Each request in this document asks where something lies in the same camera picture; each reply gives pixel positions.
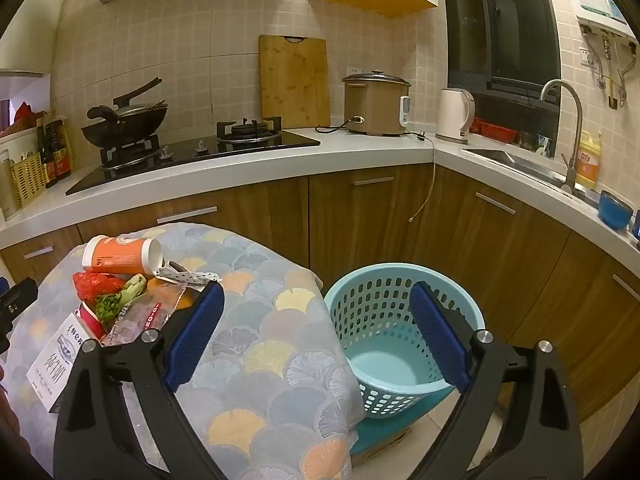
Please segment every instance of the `gas stove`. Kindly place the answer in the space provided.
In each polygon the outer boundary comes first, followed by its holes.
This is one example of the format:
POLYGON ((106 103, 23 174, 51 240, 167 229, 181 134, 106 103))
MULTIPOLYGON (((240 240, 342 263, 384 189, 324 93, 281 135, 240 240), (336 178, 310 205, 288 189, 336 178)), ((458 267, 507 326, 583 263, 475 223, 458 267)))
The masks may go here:
POLYGON ((240 124, 234 121, 217 123, 215 136, 183 140, 162 148, 158 136, 152 135, 136 144, 114 150, 100 150, 102 166, 71 187, 66 194, 71 195, 107 182, 199 160, 319 145, 319 140, 284 132, 280 117, 259 121, 245 119, 240 124))

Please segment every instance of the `yellow bottle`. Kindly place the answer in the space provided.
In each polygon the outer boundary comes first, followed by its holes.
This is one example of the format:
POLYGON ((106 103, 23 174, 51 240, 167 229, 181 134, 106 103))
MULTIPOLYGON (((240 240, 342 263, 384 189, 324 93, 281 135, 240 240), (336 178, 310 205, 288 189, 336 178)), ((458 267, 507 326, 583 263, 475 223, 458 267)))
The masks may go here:
POLYGON ((593 189, 598 181, 600 171, 600 155, 602 154, 602 134, 597 139, 591 137, 586 130, 580 137, 580 149, 578 150, 577 177, 575 181, 588 189, 593 189))

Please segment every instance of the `person's hand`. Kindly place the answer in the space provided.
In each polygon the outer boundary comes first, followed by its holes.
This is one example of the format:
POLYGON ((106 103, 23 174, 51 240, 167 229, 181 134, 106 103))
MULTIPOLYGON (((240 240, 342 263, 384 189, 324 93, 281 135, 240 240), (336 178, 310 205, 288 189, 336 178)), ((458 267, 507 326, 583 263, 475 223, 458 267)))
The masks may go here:
MULTIPOLYGON (((0 366, 0 381, 2 381, 2 379, 4 379, 4 370, 2 370, 2 367, 0 366)), ((9 424, 9 427, 14 430, 15 434, 22 441, 22 444, 27 451, 31 452, 29 443, 20 436, 20 422, 18 421, 18 417, 15 415, 14 410, 9 406, 9 399, 6 398, 6 391, 2 386, 0 386, 0 416, 4 418, 4 420, 9 424)))

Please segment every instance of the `black wok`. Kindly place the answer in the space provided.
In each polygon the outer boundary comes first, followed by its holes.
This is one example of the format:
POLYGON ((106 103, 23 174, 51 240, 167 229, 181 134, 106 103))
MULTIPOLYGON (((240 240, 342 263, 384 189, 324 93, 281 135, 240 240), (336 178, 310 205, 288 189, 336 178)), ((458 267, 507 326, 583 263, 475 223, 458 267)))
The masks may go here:
POLYGON ((164 120, 167 105, 164 101, 131 105, 130 101, 161 82, 156 78, 129 94, 116 97, 113 104, 118 108, 115 110, 105 105, 91 108, 86 116, 89 119, 102 118, 103 121, 82 128, 86 140, 98 148, 109 150, 139 142, 153 134, 164 120))

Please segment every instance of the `green vegetable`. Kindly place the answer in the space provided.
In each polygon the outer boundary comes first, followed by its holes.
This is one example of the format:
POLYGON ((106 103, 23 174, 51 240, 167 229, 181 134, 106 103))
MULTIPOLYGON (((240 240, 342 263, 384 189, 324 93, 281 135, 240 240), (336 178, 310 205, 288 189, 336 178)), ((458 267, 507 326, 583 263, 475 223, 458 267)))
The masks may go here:
POLYGON ((95 315, 103 325, 110 324, 129 301, 133 300, 145 291, 146 278, 142 274, 136 274, 117 294, 98 296, 95 299, 95 315))

